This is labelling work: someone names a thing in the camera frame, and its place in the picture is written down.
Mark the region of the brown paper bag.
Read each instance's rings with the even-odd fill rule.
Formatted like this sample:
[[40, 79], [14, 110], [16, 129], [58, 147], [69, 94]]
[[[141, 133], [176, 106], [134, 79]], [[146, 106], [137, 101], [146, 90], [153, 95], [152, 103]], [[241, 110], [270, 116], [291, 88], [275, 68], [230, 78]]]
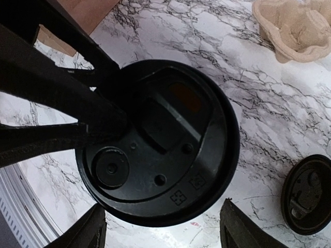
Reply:
[[[76, 23], [90, 35], [119, 0], [58, 0]], [[37, 40], [59, 52], [73, 57], [76, 50], [40, 25]]]

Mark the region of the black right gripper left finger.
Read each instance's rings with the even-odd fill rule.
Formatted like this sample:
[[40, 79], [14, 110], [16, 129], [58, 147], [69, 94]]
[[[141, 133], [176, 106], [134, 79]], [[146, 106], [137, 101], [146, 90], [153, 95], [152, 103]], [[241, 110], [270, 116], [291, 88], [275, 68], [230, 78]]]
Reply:
[[104, 208], [93, 205], [64, 234], [49, 243], [48, 248], [104, 248], [107, 223]]

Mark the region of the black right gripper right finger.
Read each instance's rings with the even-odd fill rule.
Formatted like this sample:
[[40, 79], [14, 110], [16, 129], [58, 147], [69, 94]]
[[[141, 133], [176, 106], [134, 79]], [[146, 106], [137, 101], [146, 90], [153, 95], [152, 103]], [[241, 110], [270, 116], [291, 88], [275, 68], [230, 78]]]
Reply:
[[220, 242], [222, 247], [286, 247], [264, 232], [230, 198], [225, 199], [220, 210]]

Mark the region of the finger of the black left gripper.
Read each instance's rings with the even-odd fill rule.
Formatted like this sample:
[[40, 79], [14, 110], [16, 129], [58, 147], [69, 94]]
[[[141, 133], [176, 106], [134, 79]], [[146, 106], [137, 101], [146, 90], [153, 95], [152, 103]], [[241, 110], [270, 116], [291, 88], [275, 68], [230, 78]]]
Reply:
[[76, 123], [64, 125], [1, 125], [1, 167], [45, 153], [115, 139], [127, 125], [124, 112], [4, 26], [1, 27], [1, 91], [77, 119]]
[[78, 25], [57, 1], [39, 1], [40, 23], [90, 62], [93, 70], [68, 69], [84, 85], [100, 85], [119, 71], [119, 65]]

